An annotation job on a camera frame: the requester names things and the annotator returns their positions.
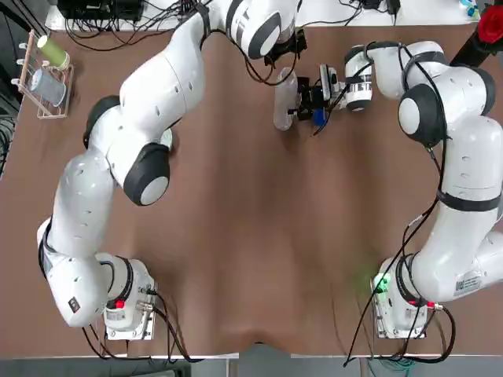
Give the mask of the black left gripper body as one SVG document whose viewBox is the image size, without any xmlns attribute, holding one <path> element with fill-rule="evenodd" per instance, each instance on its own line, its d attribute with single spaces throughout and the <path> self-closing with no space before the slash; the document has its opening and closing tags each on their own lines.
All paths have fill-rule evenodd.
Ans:
<svg viewBox="0 0 503 377">
<path fill-rule="evenodd" d="M 299 59 L 305 49 L 307 49 L 307 41 L 304 29 L 297 28 L 286 40 L 278 40 L 274 44 L 274 60 L 277 61 L 280 57 L 289 53 L 292 53 L 296 59 Z"/>
</svg>

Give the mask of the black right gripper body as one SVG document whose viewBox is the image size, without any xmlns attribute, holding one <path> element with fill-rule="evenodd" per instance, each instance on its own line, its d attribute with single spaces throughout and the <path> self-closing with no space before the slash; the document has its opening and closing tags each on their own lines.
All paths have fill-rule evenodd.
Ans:
<svg viewBox="0 0 503 377">
<path fill-rule="evenodd" d="M 322 85 L 313 85 L 308 90 L 308 109 L 312 112 L 326 110 L 329 106 L 331 95 L 325 98 Z"/>
</svg>

